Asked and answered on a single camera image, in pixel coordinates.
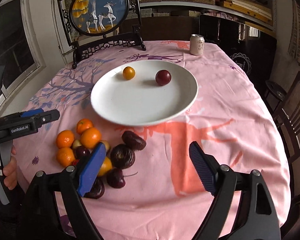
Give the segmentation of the person's left hand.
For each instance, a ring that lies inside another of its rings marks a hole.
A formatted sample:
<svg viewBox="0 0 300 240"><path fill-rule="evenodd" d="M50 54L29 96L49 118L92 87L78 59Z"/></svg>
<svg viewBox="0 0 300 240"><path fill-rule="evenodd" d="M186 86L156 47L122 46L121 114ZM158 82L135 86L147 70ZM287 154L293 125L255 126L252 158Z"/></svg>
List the person's left hand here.
<svg viewBox="0 0 300 240"><path fill-rule="evenodd" d="M11 148L10 162L4 167L3 174L6 176L4 184L9 190L13 190L17 185L17 160L14 157L17 154L15 146Z"/></svg>

